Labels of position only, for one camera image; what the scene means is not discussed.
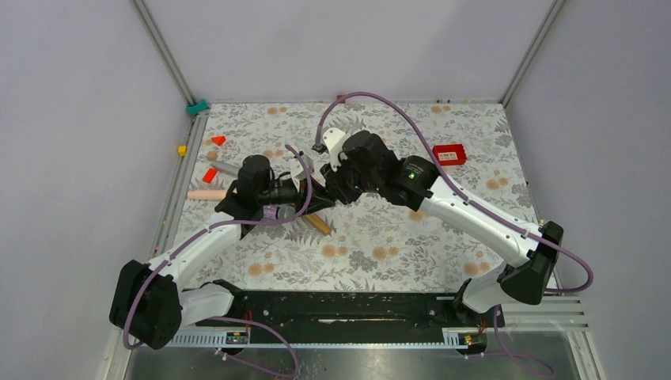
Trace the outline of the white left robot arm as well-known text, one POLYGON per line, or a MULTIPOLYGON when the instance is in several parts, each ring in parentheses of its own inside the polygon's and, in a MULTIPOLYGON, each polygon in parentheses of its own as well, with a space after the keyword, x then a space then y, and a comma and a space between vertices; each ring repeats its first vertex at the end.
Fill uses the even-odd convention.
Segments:
POLYGON ((218 317, 236 325, 245 305, 219 285, 186 290, 196 272, 256 226, 277 226, 334 207, 336 198, 312 176, 299 154, 288 178, 277 177, 268 158, 246 157, 215 212, 192 236, 147 261, 130 260, 120 270, 109 314, 122 329, 123 346, 163 348, 180 327, 218 317))

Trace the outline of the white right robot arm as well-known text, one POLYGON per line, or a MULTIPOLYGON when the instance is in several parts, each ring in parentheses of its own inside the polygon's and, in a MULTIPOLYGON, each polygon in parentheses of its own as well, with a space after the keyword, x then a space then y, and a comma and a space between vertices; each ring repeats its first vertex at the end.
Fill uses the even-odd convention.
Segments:
POLYGON ((377 194, 393 205, 447 222, 502 258, 496 269, 467 280, 457 292, 453 313, 462 325, 475 325, 500 303, 540 304, 557 261, 560 226, 542 227, 495 207, 480 211, 478 197, 458 195, 434 163, 416 155, 398 158, 379 135, 368 131, 347 135, 330 128, 321 140, 329 162, 320 172, 326 189, 342 203, 353 203, 363 193, 377 194))

